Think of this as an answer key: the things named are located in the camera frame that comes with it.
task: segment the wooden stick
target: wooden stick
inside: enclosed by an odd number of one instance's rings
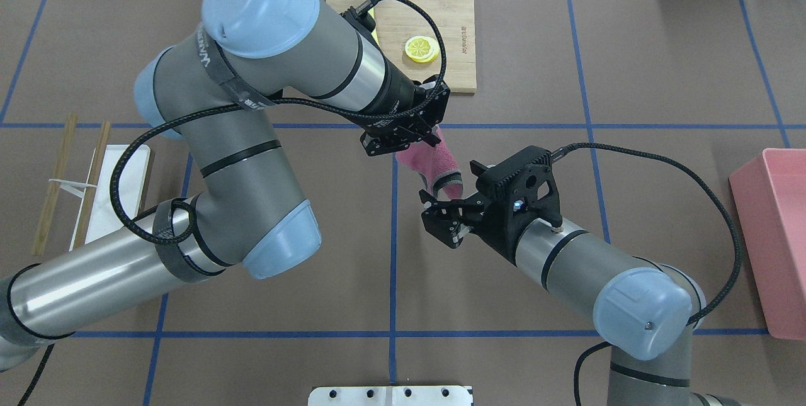
[[[101,136],[98,137],[98,144],[95,145],[95,153],[93,153],[93,163],[89,166],[89,176],[87,183],[98,185],[98,178],[101,176],[101,165],[103,165],[103,157],[106,153],[106,143],[109,142],[109,132],[112,130],[112,123],[104,121],[101,125]],[[87,239],[87,230],[89,229],[89,215],[93,211],[93,202],[95,202],[95,191],[98,188],[84,189],[84,199],[81,200],[81,209],[78,211],[78,223],[76,225],[76,239],[72,244],[73,249],[77,249],[84,245]]]
[[[61,137],[59,155],[55,159],[55,168],[53,168],[54,179],[64,179],[64,171],[67,169],[67,157],[70,154],[72,136],[76,132],[77,123],[78,116],[75,113],[70,113],[67,116],[67,122],[64,123],[64,135]],[[48,242],[48,233],[50,232],[50,226],[53,222],[53,211],[55,211],[55,201],[58,196],[59,184],[55,181],[49,181],[48,191],[45,195],[45,203],[42,207],[42,213],[40,214],[40,222],[37,225],[37,233],[34,236],[34,246],[31,250],[31,254],[34,256],[42,256],[45,252],[45,244]]]

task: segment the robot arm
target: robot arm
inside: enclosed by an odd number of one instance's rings
[[[139,74],[135,102],[155,126],[233,102],[245,109],[168,134],[187,141],[207,191],[136,220],[162,243],[121,228],[0,280],[0,371],[76,329],[228,266],[242,262],[262,279],[319,248],[319,226],[282,144],[265,111],[253,110],[290,101],[336,111],[365,129],[369,155],[439,142],[431,130],[445,111],[444,72],[415,84],[381,54],[365,14],[377,1],[340,16],[321,0],[204,0],[196,32]],[[324,104],[282,99],[283,87]],[[188,228],[191,237],[164,243]]]
[[[740,405],[689,389],[691,335],[706,308],[694,280],[631,257],[562,217],[552,171],[564,154],[529,146],[490,168],[472,161],[473,196],[437,201],[420,191],[426,231],[454,249],[476,234],[592,320],[613,345],[608,406]]]

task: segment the brown table surface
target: brown table surface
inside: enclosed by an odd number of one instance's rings
[[[115,123],[111,142],[144,131],[133,80],[193,30],[201,1],[0,0],[3,275],[41,261],[28,254],[67,113],[80,122],[69,177],[82,179],[101,121]],[[744,4],[760,61],[739,0],[475,0],[478,93],[452,97],[447,142],[463,166],[589,139],[653,151],[734,213],[729,174],[763,148],[806,148],[806,0]],[[313,203],[319,253],[264,281],[236,266],[81,329],[28,404],[305,404],[313,386],[390,381],[472,385],[482,405],[573,404],[576,357],[598,341],[587,320],[474,237],[451,251],[426,234],[417,174],[369,159],[357,128],[269,112]],[[148,205],[203,190],[183,142],[150,146]],[[728,233],[682,174],[580,151],[556,177],[564,214],[594,234],[684,269],[709,297],[727,278]],[[77,208],[60,197],[45,259],[69,245]],[[806,398],[806,343],[766,333],[750,266],[693,354],[697,392]],[[0,403],[17,403],[37,363],[0,375]],[[591,357],[584,404],[605,402],[607,378],[607,355]]]

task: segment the yellow object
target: yellow object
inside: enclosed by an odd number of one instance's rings
[[[369,9],[369,15],[372,17],[372,19],[375,19],[375,8]],[[375,28],[377,27],[378,27],[378,20],[375,19]],[[378,30],[372,30],[372,38],[374,38],[375,42],[377,42],[378,45],[380,45],[380,41],[378,41]]]
[[[434,38],[414,36],[406,41],[406,56],[418,64],[429,64],[440,56],[440,45]]]

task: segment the black hole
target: black hole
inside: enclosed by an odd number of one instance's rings
[[[552,189],[549,188],[549,183],[542,183],[538,188],[538,200],[542,199],[543,197],[549,195],[549,192]]]

